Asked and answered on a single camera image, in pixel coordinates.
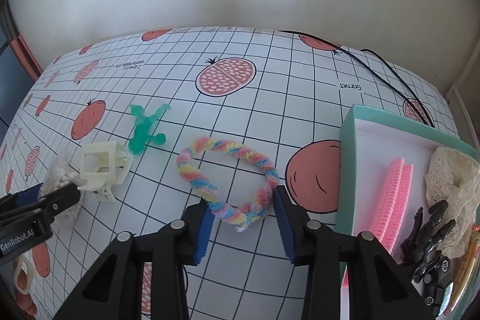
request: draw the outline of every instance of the pipe cleaner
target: pipe cleaner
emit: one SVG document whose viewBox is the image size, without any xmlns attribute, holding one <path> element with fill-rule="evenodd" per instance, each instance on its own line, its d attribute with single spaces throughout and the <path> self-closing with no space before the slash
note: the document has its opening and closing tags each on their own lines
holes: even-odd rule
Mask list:
<svg viewBox="0 0 480 320">
<path fill-rule="evenodd" d="M 220 200 L 217 188 L 192 164 L 193 157 L 204 150 L 231 153 L 236 158 L 256 164 L 262 169 L 266 183 L 257 190 L 252 202 L 236 209 Z M 207 201 L 212 213 L 220 219 L 234 224 L 238 232 L 244 231 L 252 222 L 266 216 L 273 190 L 278 185 L 277 169 L 267 156 L 235 141 L 215 140 L 207 136 L 196 139 L 189 147 L 180 152 L 177 157 L 177 169 L 180 177 L 190 183 L 198 196 Z"/>
</svg>

